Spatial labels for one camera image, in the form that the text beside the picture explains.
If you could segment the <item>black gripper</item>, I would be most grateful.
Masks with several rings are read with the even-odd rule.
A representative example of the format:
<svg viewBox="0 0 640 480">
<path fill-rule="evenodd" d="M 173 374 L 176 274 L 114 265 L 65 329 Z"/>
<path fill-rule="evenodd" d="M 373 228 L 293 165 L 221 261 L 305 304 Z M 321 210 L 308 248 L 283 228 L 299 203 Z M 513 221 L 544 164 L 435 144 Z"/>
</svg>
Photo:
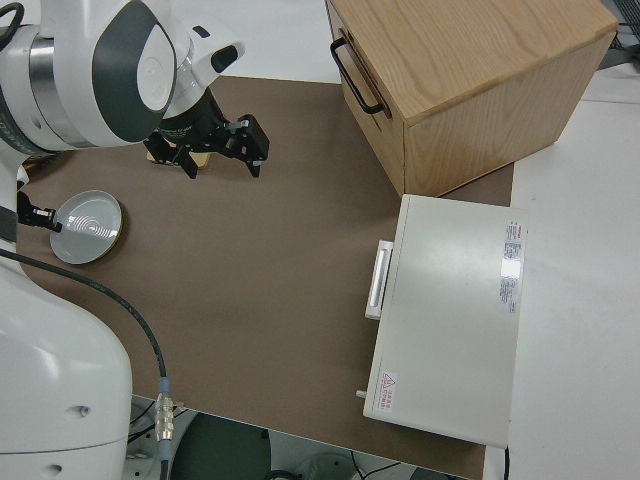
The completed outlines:
<svg viewBox="0 0 640 480">
<path fill-rule="evenodd" d="M 143 145 L 149 161 L 178 165 L 191 179 L 197 178 L 198 165 L 207 165 L 215 155 L 245 162 L 251 176 L 258 178 L 268 157 L 269 139 L 257 119 L 246 114 L 236 121 L 202 121 L 198 127 L 171 133 L 156 130 Z"/>
<path fill-rule="evenodd" d="M 54 221 L 55 210 L 33 205 L 24 192 L 17 193 L 17 213 L 20 223 L 29 226 L 49 226 L 53 232 L 60 233 L 62 224 Z"/>
</svg>

